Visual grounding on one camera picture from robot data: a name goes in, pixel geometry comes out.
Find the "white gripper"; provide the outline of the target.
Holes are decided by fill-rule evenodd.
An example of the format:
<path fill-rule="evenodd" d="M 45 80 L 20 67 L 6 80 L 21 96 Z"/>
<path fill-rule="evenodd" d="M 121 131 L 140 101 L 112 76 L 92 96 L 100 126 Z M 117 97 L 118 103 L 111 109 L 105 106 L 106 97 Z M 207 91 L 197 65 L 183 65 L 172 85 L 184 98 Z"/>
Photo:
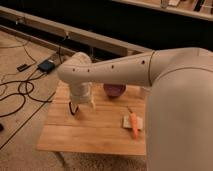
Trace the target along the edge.
<path fill-rule="evenodd" d="M 91 84 L 90 83 L 80 83 L 80 84 L 70 84 L 70 100 L 76 104 L 87 103 L 88 105 L 95 110 L 96 104 L 94 100 L 91 100 Z M 72 115 L 75 115 L 78 110 L 79 106 L 69 102 L 69 109 Z"/>

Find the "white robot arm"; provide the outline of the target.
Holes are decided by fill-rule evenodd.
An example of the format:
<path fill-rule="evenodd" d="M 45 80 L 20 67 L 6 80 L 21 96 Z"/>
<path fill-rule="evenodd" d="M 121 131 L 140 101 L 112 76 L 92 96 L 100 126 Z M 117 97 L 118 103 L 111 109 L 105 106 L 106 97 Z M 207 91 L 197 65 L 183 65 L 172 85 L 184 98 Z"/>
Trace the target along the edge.
<path fill-rule="evenodd" d="M 148 87 L 147 170 L 213 171 L 213 52 L 177 48 L 97 63 L 78 52 L 58 76 L 74 104 L 91 99 L 92 82 Z"/>

